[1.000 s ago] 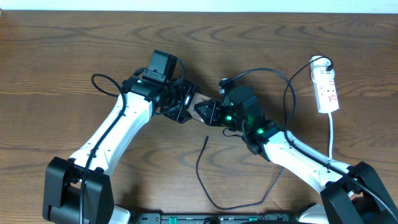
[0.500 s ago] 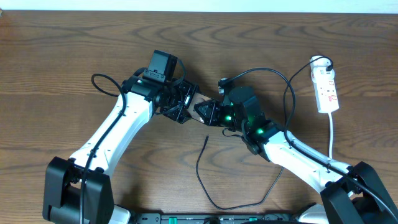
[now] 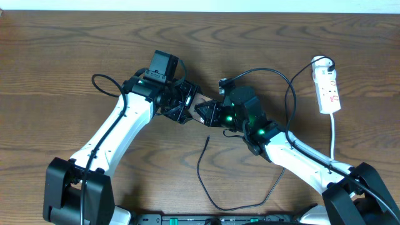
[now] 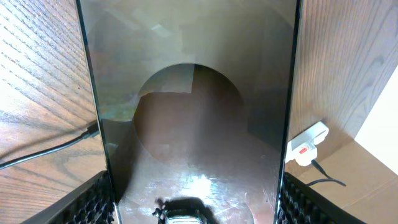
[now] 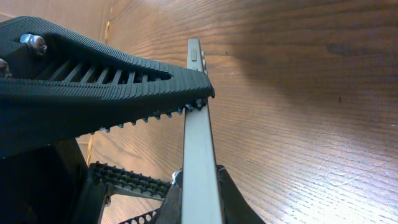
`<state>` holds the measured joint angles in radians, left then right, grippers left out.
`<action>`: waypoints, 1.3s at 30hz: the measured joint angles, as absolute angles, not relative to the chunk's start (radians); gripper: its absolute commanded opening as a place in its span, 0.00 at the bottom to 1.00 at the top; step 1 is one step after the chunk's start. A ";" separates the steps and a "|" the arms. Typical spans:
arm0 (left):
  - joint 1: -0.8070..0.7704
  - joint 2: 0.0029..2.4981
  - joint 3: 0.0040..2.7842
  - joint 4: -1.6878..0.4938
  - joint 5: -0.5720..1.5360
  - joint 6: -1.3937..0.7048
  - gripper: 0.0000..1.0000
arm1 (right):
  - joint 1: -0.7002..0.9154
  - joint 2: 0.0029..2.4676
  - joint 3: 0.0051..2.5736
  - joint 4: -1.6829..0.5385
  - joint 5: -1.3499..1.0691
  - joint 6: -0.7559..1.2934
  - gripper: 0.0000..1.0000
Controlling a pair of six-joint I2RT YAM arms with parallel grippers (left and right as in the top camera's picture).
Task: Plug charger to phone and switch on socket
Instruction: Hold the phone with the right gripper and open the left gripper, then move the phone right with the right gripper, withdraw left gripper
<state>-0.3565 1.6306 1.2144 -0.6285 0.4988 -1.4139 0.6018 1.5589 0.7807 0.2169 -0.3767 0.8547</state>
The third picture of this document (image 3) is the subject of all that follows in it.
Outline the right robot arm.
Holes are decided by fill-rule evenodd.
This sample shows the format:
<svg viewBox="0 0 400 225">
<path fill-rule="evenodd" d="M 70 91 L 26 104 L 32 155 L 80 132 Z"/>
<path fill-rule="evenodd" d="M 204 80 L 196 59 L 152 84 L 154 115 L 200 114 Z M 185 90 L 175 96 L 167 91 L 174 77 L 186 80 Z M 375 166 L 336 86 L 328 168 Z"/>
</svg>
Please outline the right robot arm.
<svg viewBox="0 0 400 225">
<path fill-rule="evenodd" d="M 321 196 L 299 218 L 303 224 L 399 224 L 399 208 L 376 169 L 351 166 L 321 154 L 269 120 L 250 87 L 237 87 L 222 102 L 196 94 L 198 121 L 235 133 L 256 156 L 291 171 Z"/>
</svg>

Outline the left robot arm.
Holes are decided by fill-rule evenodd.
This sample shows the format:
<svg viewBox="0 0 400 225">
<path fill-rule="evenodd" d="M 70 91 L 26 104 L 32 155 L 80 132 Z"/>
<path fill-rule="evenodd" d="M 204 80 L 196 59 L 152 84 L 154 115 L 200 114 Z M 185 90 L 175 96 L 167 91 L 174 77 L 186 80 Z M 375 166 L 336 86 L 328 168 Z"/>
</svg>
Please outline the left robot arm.
<svg viewBox="0 0 400 225">
<path fill-rule="evenodd" d="M 128 147 L 154 116 L 184 123 L 195 85 L 176 79 L 178 57 L 155 51 L 149 67 L 114 85 L 115 108 L 95 135 L 68 160 L 46 169 L 43 219 L 53 224 L 131 224 L 132 212 L 114 201 L 112 178 Z"/>
</svg>

